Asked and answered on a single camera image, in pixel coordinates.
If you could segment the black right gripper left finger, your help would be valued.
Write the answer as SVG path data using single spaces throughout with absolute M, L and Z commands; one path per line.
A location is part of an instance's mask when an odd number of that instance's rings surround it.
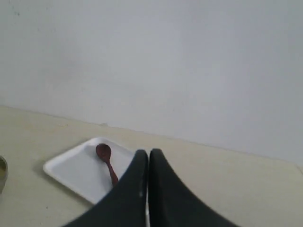
M 145 227 L 148 155 L 137 150 L 118 184 L 67 227 Z

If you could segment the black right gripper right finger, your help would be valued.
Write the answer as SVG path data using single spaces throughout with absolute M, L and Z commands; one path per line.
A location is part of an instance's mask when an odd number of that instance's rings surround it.
M 174 172 L 161 149 L 149 157 L 151 227 L 235 227 L 195 196 Z

